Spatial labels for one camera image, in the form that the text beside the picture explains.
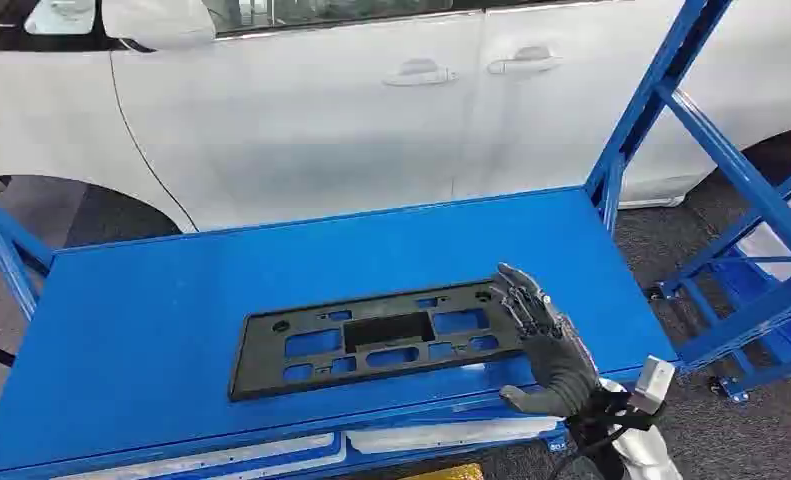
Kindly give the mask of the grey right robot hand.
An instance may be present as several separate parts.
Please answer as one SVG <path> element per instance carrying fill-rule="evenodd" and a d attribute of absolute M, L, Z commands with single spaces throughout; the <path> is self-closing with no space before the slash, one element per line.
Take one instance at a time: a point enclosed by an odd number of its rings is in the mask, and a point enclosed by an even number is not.
<path fill-rule="evenodd" d="M 497 265 L 491 290 L 512 320 L 522 351 L 540 389 L 534 393 L 505 385 L 500 398 L 514 410 L 569 418 L 586 408 L 600 388 L 593 358 L 572 321 L 528 273 Z"/>

